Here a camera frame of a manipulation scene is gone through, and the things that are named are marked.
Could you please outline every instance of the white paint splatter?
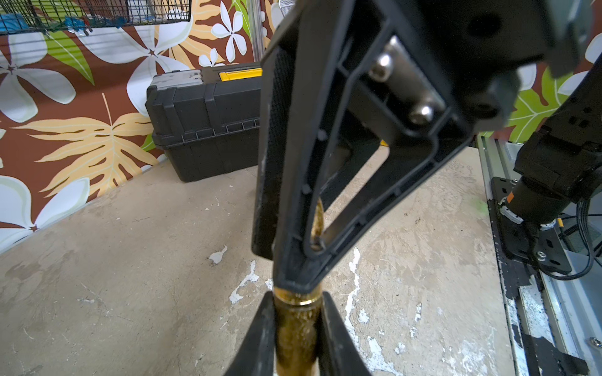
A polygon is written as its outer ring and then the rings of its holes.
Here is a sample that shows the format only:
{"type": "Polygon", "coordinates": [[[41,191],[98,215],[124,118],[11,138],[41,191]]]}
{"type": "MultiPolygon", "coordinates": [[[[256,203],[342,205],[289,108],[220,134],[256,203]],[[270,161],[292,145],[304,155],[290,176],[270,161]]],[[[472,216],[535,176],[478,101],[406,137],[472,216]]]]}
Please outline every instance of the white paint splatter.
{"type": "Polygon", "coordinates": [[[228,247],[224,245],[224,247],[221,251],[211,253],[211,255],[209,256],[209,260],[213,261],[213,265],[219,264],[220,261],[222,260],[222,256],[224,255],[224,253],[226,253],[227,250],[228,250],[228,247]]]}
{"type": "MultiPolygon", "coordinates": [[[[358,349],[359,354],[364,359],[364,363],[366,367],[370,370],[370,372],[385,371],[394,374],[395,376],[403,376],[401,372],[395,369],[393,366],[393,362],[387,363],[385,358],[382,355],[382,348],[378,344],[378,341],[375,338],[368,337],[368,344],[370,346],[370,351],[372,352],[372,356],[368,358],[366,352],[361,348],[359,344],[359,337],[355,333],[355,328],[351,323],[351,311],[354,308],[353,305],[353,297],[356,297],[359,292],[359,274],[356,272],[358,270],[359,263],[359,249],[357,247],[353,248],[353,260],[349,262],[349,270],[353,273],[353,284],[355,285],[355,289],[352,292],[347,294],[347,304],[345,305],[345,328],[349,332],[349,336],[351,337],[355,348],[358,349]]],[[[362,312],[365,313],[365,310],[361,310],[359,316],[362,316],[362,312]]]]}
{"type": "Polygon", "coordinates": [[[414,316],[414,321],[418,322],[422,318],[422,302],[418,303],[416,306],[416,315],[414,316]]]}
{"type": "Polygon", "coordinates": [[[243,278],[243,280],[240,282],[238,287],[236,287],[234,291],[232,291],[232,293],[230,294],[230,302],[232,304],[236,304],[239,300],[243,298],[241,295],[238,294],[238,289],[240,289],[243,286],[246,286],[248,282],[257,282],[257,280],[259,279],[259,276],[255,274],[255,264],[255,260],[251,261],[251,273],[247,274],[247,276],[243,278]]]}
{"type": "Polygon", "coordinates": [[[25,335],[29,337],[29,339],[33,339],[34,341],[36,340],[35,338],[33,338],[32,336],[29,335],[29,333],[27,333],[27,331],[25,330],[25,327],[23,327],[23,331],[25,332],[25,335]]]}
{"type": "Polygon", "coordinates": [[[368,337],[368,344],[372,356],[366,360],[366,367],[370,372],[385,371],[394,374],[395,376],[403,376],[401,372],[395,369],[393,362],[386,362],[382,355],[382,348],[378,344],[376,338],[368,337]]]}
{"type": "Polygon", "coordinates": [[[401,354],[402,352],[406,351],[406,345],[404,345],[401,342],[397,343],[397,347],[395,347],[395,353],[397,355],[401,354]]]}
{"type": "Polygon", "coordinates": [[[487,349],[478,346],[475,342],[462,341],[458,354],[460,355],[459,365],[454,355],[443,357],[441,361],[448,364],[453,376],[497,376],[497,367],[495,365],[494,331],[487,338],[487,349]]]}
{"type": "Polygon", "coordinates": [[[361,311],[359,311],[358,321],[361,322],[362,324],[366,324],[367,322],[370,321],[370,317],[366,313],[366,310],[363,308],[361,311]]]}
{"type": "Polygon", "coordinates": [[[353,261],[349,262],[349,270],[351,270],[351,272],[354,275],[353,284],[355,285],[355,289],[353,289],[353,291],[347,295],[347,304],[345,305],[345,321],[344,322],[345,322],[345,328],[349,332],[349,335],[351,336],[351,340],[353,341],[355,348],[358,349],[358,351],[360,351],[360,353],[361,353],[361,349],[359,347],[359,337],[357,334],[355,334],[355,328],[353,327],[353,324],[351,323],[351,320],[350,320],[351,310],[354,308],[353,297],[357,296],[357,294],[359,292],[359,275],[358,275],[358,273],[355,272],[358,269],[358,262],[359,262],[359,249],[357,247],[354,247],[353,248],[353,261]]]}
{"type": "MultiPolygon", "coordinates": [[[[514,299],[504,298],[506,302],[506,318],[509,321],[509,325],[520,325],[518,322],[517,304],[514,299]]],[[[523,349],[522,342],[518,343],[514,336],[510,337],[512,344],[512,353],[514,354],[515,365],[517,366],[517,376],[528,376],[529,369],[527,367],[527,358],[523,349]]]]}
{"type": "Polygon", "coordinates": [[[521,299],[529,324],[529,334],[535,338],[543,337],[554,343],[548,315],[545,312],[544,302],[538,291],[535,277],[531,276],[530,285],[520,286],[521,299]]]}

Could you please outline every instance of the white flower pattern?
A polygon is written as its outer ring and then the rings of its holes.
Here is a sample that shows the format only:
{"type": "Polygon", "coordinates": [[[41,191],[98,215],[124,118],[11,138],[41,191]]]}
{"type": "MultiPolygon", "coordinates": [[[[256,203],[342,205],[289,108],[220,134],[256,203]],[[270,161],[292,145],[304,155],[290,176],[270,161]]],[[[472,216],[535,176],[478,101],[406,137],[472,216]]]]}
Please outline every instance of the white flower pattern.
{"type": "Polygon", "coordinates": [[[0,253],[15,242],[74,213],[85,205],[90,194],[90,179],[76,180],[56,194],[31,221],[31,192],[19,179],[0,176],[0,222],[19,228],[0,228],[0,253]]]}
{"type": "Polygon", "coordinates": [[[521,79],[521,87],[518,90],[529,90],[533,87],[535,78],[537,78],[537,64],[522,66],[517,70],[517,73],[521,79]]]}
{"type": "Polygon", "coordinates": [[[245,41],[242,35],[236,34],[237,31],[243,28],[243,14],[236,11],[232,22],[230,22],[228,10],[222,1],[220,2],[220,16],[222,17],[223,25],[216,23],[211,28],[211,33],[218,38],[228,38],[228,42],[226,43],[226,58],[231,63],[236,58],[234,42],[236,42],[236,47],[238,47],[241,55],[244,56],[247,53],[247,41],[245,41]]]}
{"type": "Polygon", "coordinates": [[[8,36],[10,62],[0,51],[0,111],[10,120],[23,123],[38,113],[33,98],[19,83],[20,77],[48,98],[63,105],[75,98],[75,89],[65,76],[48,69],[23,68],[37,63],[48,53],[44,36],[40,32],[12,34],[8,36]]]}
{"type": "MultiPolygon", "coordinates": [[[[2,136],[4,136],[4,134],[6,133],[6,129],[2,129],[0,128],[0,140],[2,139],[2,136]]],[[[4,164],[2,164],[2,157],[0,157],[0,168],[4,167],[4,164]]]]}
{"type": "Polygon", "coordinates": [[[275,1],[274,3],[272,3],[272,6],[270,8],[272,10],[272,23],[274,24],[274,29],[278,29],[278,25],[280,25],[280,23],[284,19],[284,13],[280,8],[280,2],[275,1]]]}
{"type": "Polygon", "coordinates": [[[199,65],[202,67],[220,67],[220,66],[224,66],[226,64],[224,63],[217,63],[217,50],[212,48],[211,52],[209,53],[209,58],[207,57],[207,55],[201,55],[199,56],[199,65]]]}
{"type": "Polygon", "coordinates": [[[141,46],[121,28],[94,29],[90,35],[78,37],[90,52],[102,61],[125,64],[139,58],[144,60],[129,78],[126,90],[134,107],[144,116],[146,111],[146,89],[157,74],[157,64],[165,72],[188,70],[188,66],[162,53],[182,43],[192,28],[192,21],[168,23],[159,26],[159,38],[155,44],[155,26],[135,26],[144,46],[141,46]]]}
{"type": "MultiPolygon", "coordinates": [[[[602,33],[596,35],[591,42],[587,50],[585,50],[585,60],[594,64],[602,52],[602,33]]],[[[583,81],[585,76],[588,74],[588,70],[585,72],[579,72],[573,76],[570,76],[559,88],[558,93],[564,95],[571,95],[577,86],[583,81]]]]}
{"type": "MultiPolygon", "coordinates": [[[[265,22],[265,12],[261,11],[259,12],[259,20],[261,21],[261,24],[263,25],[263,23],[265,22]]],[[[262,37],[267,37],[267,29],[265,27],[261,27],[261,36],[262,37]]]]}

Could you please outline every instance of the yellow leaf pattern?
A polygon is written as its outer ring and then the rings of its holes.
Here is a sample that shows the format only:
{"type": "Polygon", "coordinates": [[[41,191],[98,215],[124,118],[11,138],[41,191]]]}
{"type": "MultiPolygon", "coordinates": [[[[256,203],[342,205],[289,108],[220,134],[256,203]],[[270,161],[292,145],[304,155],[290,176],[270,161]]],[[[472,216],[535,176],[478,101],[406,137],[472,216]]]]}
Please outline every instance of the yellow leaf pattern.
{"type": "Polygon", "coordinates": [[[194,25],[190,30],[190,35],[198,39],[217,39],[217,37],[211,33],[211,26],[209,25],[194,25]]]}
{"type": "Polygon", "coordinates": [[[272,22],[272,5],[270,4],[270,0],[265,0],[265,17],[267,18],[267,21],[270,24],[270,29],[272,29],[272,32],[275,32],[276,28],[274,27],[274,23],[272,22]]]}
{"type": "Polygon", "coordinates": [[[184,52],[180,45],[169,49],[169,57],[178,60],[180,63],[186,64],[189,69],[194,69],[194,65],[192,65],[188,55],[186,55],[186,52],[184,52]]]}
{"type": "Polygon", "coordinates": [[[104,93],[102,97],[105,99],[110,125],[96,119],[75,117],[66,120],[39,120],[15,127],[49,133],[30,135],[41,140],[73,141],[36,161],[59,161],[79,155],[40,191],[51,191],[47,197],[55,195],[63,187],[82,177],[97,180],[100,176],[100,180],[90,186],[90,194],[98,192],[98,196],[102,196],[108,190],[125,183],[127,176],[122,169],[132,176],[142,172],[132,157],[150,165],[157,164],[154,156],[123,138],[151,133],[153,128],[150,119],[142,114],[132,113],[122,115],[112,122],[104,93]]]}
{"type": "Polygon", "coordinates": [[[199,9],[193,12],[194,20],[206,20],[207,18],[211,18],[214,16],[218,16],[220,14],[220,7],[217,5],[204,5],[199,9]]]}

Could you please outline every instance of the floral wallpaper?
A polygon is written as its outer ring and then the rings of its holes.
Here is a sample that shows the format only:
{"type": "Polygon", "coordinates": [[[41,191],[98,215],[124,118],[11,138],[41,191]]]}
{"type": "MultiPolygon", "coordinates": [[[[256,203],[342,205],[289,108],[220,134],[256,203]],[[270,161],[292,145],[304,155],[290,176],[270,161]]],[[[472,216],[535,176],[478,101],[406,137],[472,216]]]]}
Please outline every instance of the floral wallpaper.
{"type": "Polygon", "coordinates": [[[253,61],[243,0],[193,0],[191,18],[0,37],[0,253],[163,158],[156,74],[253,61]]]}
{"type": "Polygon", "coordinates": [[[544,63],[520,68],[521,88],[506,128],[483,135],[524,143],[573,93],[602,52],[602,22],[596,22],[602,16],[602,1],[594,0],[591,6],[594,27],[585,56],[575,71],[553,79],[544,63]]]}

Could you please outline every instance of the green leaf pattern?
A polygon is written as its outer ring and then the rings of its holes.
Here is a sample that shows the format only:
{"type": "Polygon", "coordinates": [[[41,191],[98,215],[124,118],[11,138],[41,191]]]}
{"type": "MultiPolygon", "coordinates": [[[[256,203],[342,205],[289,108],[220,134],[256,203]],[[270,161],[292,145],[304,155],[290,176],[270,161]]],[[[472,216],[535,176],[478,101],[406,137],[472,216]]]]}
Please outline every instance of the green leaf pattern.
{"type": "Polygon", "coordinates": [[[31,2],[40,9],[45,17],[52,20],[64,20],[65,17],[84,17],[84,11],[70,0],[33,0],[31,2]]]}
{"type": "Polygon", "coordinates": [[[94,85],[94,78],[88,62],[78,45],[64,31],[50,32],[46,35],[48,54],[58,61],[75,68],[86,80],[94,85]]]}
{"type": "MultiPolygon", "coordinates": [[[[572,73],[558,79],[552,78],[550,68],[546,68],[541,78],[541,98],[539,94],[531,89],[518,93],[517,101],[514,103],[516,109],[506,127],[515,127],[510,134],[513,143],[525,143],[531,134],[537,130],[544,119],[551,116],[554,111],[568,98],[558,93],[558,88],[570,77],[572,73]]],[[[482,132],[483,137],[491,137],[493,131],[482,132]]]]}
{"type": "Polygon", "coordinates": [[[149,134],[144,139],[144,143],[140,146],[145,152],[150,152],[155,148],[155,142],[152,140],[152,134],[149,134]]]}
{"type": "Polygon", "coordinates": [[[243,14],[243,29],[247,33],[247,36],[251,38],[251,32],[249,28],[249,13],[247,12],[247,1],[246,0],[232,0],[230,9],[234,7],[237,11],[243,14]]]}

